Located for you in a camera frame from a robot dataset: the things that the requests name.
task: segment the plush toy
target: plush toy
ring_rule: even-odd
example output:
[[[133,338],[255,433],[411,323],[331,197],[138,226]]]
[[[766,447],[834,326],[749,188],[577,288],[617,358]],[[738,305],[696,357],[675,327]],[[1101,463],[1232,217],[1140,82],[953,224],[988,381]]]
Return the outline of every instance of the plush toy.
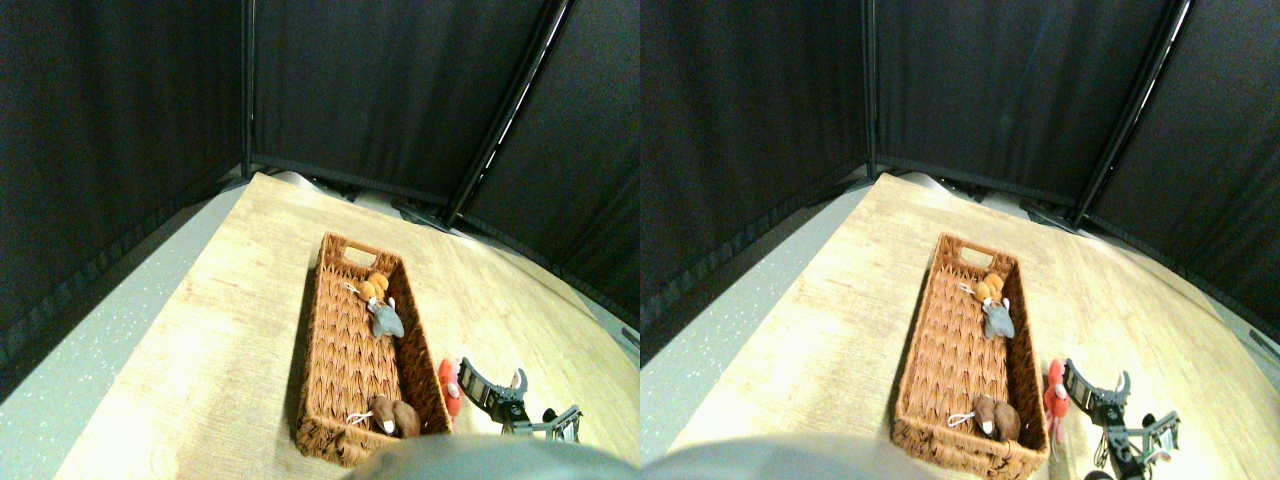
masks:
[[[367,308],[374,314],[374,325],[370,328],[374,337],[404,337],[404,323],[401,321],[399,315],[396,315],[396,298],[388,297],[387,303],[383,303],[381,300],[378,298],[378,287],[374,285],[372,282],[367,280],[361,282],[360,288],[356,288],[349,283],[344,284],[344,287],[347,287],[348,291],[356,292],[361,300],[369,302]]]
[[[440,387],[444,389],[444,408],[457,421],[462,411],[462,388],[458,387],[458,370],[449,358],[440,361]]]
[[[417,412],[408,403],[403,401],[392,403],[392,415],[396,417],[396,425],[401,429],[401,438],[413,438],[422,431],[422,426],[417,422]]]
[[[1062,387],[1065,371],[1062,361],[1053,358],[1053,364],[1048,366],[1048,388],[1044,390],[1044,415],[1048,416],[1050,438],[1055,442],[1062,442],[1062,420],[1066,419],[1066,412],[1071,407],[1071,402],[1066,397],[1066,387]]]
[[[396,412],[392,408],[390,398],[387,396],[374,396],[372,399],[374,425],[378,425],[388,435],[396,434]]]
[[[378,287],[374,287],[374,284],[369,283],[367,280],[366,282],[361,282],[358,288],[360,288],[360,291],[358,291],[360,292],[360,298],[362,298],[366,302],[371,302],[371,301],[375,301],[375,300],[383,300],[381,296],[378,294]]]
[[[963,283],[960,284],[960,289],[969,292],[982,302],[982,311],[987,314],[987,325],[983,330],[987,338],[996,335],[1014,338],[1016,334],[1014,330],[1014,319],[1009,316],[1009,298],[1002,297],[1001,293],[1004,288],[1005,279],[995,273],[978,282],[974,288],[969,288],[969,285]]]
[[[1011,404],[987,396],[978,396],[973,399],[973,412],[952,415],[947,419],[947,426],[964,424],[969,419],[973,419],[982,433],[992,440],[1018,442],[1018,435],[1021,431],[1018,411]]]
[[[1000,278],[1000,274],[991,273],[982,282],[978,282],[973,289],[973,296],[983,305],[987,303],[987,298],[991,298],[992,302],[1000,302],[1004,298],[1001,291],[1005,289],[1005,279]]]
[[[982,426],[982,433],[996,438],[996,401],[987,396],[980,396],[973,402],[973,421]]]
[[[387,303],[370,301],[369,311],[374,312],[374,337],[404,337],[404,323],[396,315],[396,298],[387,298]]]
[[[1018,442],[1021,430],[1021,420],[1014,406],[1005,402],[996,402],[996,439],[1000,442]]]
[[[390,287],[390,282],[387,280],[387,275],[375,270],[369,274],[369,278],[366,278],[365,282],[369,282],[369,284],[374,285],[374,289],[378,291],[378,300],[387,300],[387,288]]]

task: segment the black backdrop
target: black backdrop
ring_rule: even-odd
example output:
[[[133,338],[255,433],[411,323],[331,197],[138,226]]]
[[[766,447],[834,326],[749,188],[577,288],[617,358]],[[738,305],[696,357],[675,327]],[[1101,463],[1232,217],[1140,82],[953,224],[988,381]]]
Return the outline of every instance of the black backdrop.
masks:
[[[540,5],[257,1],[256,161],[447,204]]]
[[[60,306],[241,157],[239,9],[0,9],[3,394],[8,367],[33,367],[8,360],[38,361],[32,340],[69,332]]]
[[[1194,4],[1091,220],[1280,338],[1280,4]]]
[[[465,219],[635,325],[640,37],[634,3],[579,0]]]
[[[1161,1],[886,1],[879,161],[1073,205]]]
[[[641,12],[652,209],[641,337],[769,228],[867,159],[858,3],[669,3]]]

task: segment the speckled floor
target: speckled floor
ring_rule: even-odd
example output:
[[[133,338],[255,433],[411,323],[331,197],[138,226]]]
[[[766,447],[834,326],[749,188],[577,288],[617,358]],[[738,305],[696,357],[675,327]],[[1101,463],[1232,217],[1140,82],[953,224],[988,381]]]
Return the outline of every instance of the speckled floor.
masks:
[[[291,172],[274,177],[340,198]],[[238,187],[184,209],[104,274],[93,287],[101,292],[87,296],[100,298],[97,305],[81,306],[88,311],[84,319],[0,403],[0,452],[6,453],[0,456],[0,477],[47,479],[58,472],[115,375],[243,191]],[[401,218],[392,197],[379,192],[361,192],[353,204]],[[494,244],[489,238],[476,239]],[[627,326],[582,300],[639,367],[639,347],[622,335]]]
[[[910,173],[901,178],[972,201],[924,174]],[[640,370],[641,465],[660,458],[671,448],[724,367],[868,189],[847,192],[827,205],[813,207],[819,210],[815,214],[799,212],[812,215],[812,219],[764,255]],[[980,204],[1027,219],[1019,202],[1018,196],[992,192]],[[1096,237],[1133,251],[1115,238]],[[1244,320],[1212,298],[1210,301],[1280,390],[1280,361],[1248,338],[1251,328]]]
[[[291,173],[278,178],[324,191]],[[904,178],[946,191],[927,175]],[[115,374],[241,192],[243,187],[179,212],[104,275],[109,285],[101,296],[92,297],[101,301],[84,307],[88,315],[0,404],[0,452],[6,453],[0,456],[0,476],[45,479],[58,471]],[[799,212],[797,221],[803,223],[799,229],[763,255],[763,260],[736,279],[645,365],[640,402],[641,462],[653,461],[667,451],[723,369],[865,195],[867,188],[863,188]],[[366,193],[355,202],[397,216],[388,200]],[[1011,195],[993,193],[982,204],[1027,218],[1018,206],[1018,197]],[[639,365],[636,347],[620,335],[626,326],[589,300],[586,302]],[[1247,323],[1217,302],[1212,303],[1280,390],[1280,361],[1248,338]]]

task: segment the gray plush mouse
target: gray plush mouse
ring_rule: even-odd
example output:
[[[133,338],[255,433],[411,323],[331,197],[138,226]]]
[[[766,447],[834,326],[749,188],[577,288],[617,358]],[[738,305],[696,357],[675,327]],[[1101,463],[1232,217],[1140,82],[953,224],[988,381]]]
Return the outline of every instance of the gray plush mouse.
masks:
[[[987,298],[982,303],[982,311],[987,312],[987,338],[996,335],[1014,338],[1014,319],[1009,316],[1009,298],[1004,303]]]
[[[387,297],[387,303],[372,298],[369,302],[369,311],[374,312],[374,337],[404,337],[404,324],[401,321],[399,315],[396,315],[396,298]]]

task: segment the wicker basket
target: wicker basket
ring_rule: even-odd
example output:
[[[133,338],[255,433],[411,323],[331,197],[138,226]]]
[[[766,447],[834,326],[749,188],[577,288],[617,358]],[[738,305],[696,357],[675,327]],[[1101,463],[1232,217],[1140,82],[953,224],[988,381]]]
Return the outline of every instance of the wicker basket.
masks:
[[[347,248],[375,255],[370,266],[346,257]],[[387,294],[404,323],[404,338],[372,337],[371,314],[343,283],[358,284],[372,270],[387,275]],[[376,394],[403,399],[426,426],[422,434],[452,433],[435,362],[399,256],[326,233],[316,264],[315,301],[307,343],[298,448],[346,467],[378,448],[399,442],[372,430],[365,420],[347,424],[347,415],[369,411]]]
[[[991,265],[961,259],[965,248],[989,255]],[[987,339],[982,305],[957,287],[972,287],[992,271],[1005,278],[1012,339]],[[988,479],[1025,479],[1039,468],[1048,458],[1048,431],[1027,317],[1018,259],[943,233],[899,384],[893,443],[913,457]],[[980,394],[1018,410],[1023,429],[1016,443],[980,436],[973,421],[947,428],[947,417],[972,411]]]

